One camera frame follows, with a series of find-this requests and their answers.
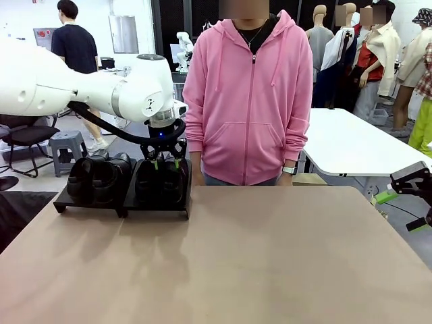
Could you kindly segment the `person's right hand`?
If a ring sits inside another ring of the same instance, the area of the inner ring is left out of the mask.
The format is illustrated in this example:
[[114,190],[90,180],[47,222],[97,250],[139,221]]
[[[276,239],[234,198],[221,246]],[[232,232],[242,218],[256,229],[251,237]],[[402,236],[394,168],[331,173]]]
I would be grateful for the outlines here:
[[195,186],[204,186],[205,177],[201,171],[201,152],[191,152],[190,160],[192,164],[192,183]]

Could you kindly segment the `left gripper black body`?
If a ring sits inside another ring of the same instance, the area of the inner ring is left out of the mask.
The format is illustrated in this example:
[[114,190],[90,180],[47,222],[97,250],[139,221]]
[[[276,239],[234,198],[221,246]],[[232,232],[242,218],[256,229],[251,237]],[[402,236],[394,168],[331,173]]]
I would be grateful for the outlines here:
[[164,127],[154,127],[152,125],[148,125],[149,138],[157,138],[158,141],[152,141],[150,146],[153,149],[172,149],[174,147],[174,140],[161,142],[161,139],[166,138],[167,136],[171,138],[171,134],[175,131],[174,123],[164,126]]

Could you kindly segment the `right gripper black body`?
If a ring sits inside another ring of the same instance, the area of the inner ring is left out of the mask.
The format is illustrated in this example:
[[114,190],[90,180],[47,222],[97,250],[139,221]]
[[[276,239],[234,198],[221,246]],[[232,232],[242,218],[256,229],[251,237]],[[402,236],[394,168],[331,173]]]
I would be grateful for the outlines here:
[[425,162],[409,165],[392,173],[390,178],[397,194],[418,196],[431,206],[431,171]]

